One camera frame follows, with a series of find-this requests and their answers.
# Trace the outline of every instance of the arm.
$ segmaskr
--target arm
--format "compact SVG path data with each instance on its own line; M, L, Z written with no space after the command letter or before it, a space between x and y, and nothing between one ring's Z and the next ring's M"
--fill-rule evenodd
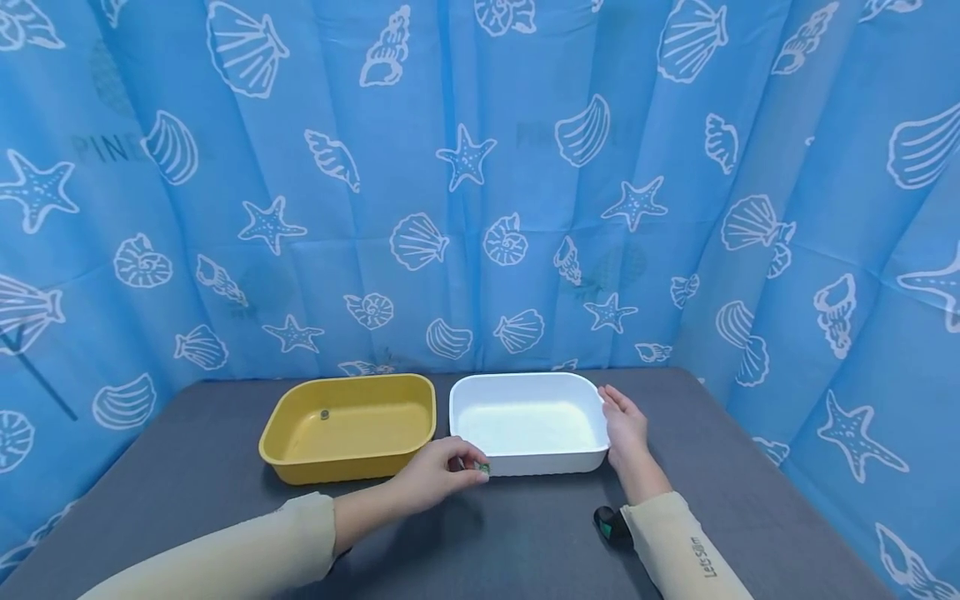
M487 457L459 438L431 442L387 483L336 499L316 492L135 564L81 600L271 598L322 579L334 558L375 529L485 483L479 470L449 470Z
M664 600L752 600L650 453L646 417L613 386L598 391L611 439L610 461L629 504L620 512Z

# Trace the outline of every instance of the table surface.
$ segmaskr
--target table surface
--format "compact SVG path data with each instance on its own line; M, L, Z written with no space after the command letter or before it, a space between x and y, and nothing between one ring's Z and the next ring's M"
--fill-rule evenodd
M689 373L584 371L632 397L674 487L756 600L884 600L893 595ZM430 375L437 434L463 375ZM294 380L204 382L174 398L0 598L75 600L110 575L314 490L263 464L257 442ZM358 544L327 578L283 598L660 598L633 553L610 549L591 517L620 506L606 463L592 473L493 478Z

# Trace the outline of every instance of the beige sleeve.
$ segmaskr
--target beige sleeve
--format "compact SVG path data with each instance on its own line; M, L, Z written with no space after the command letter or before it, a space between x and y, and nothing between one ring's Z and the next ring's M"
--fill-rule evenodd
M681 495L665 493L620 512L664 600L752 600Z
M333 499L314 492L135 564L81 600L271 598L322 579L335 538Z

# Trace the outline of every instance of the left hand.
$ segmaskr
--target left hand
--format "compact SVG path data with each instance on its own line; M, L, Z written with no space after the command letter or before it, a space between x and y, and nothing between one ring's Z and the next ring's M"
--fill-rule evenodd
M421 448L387 485L409 513L419 513L440 504L452 493L487 483L490 477L474 468L474 462L487 465L490 460L480 448L459 436L434 440Z

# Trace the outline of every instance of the curtain backdrop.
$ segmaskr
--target curtain backdrop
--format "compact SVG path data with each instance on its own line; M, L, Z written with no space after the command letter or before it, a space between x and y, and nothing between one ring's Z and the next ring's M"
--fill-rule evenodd
M960 598L958 21L0 0L0 579L200 379L670 365Z

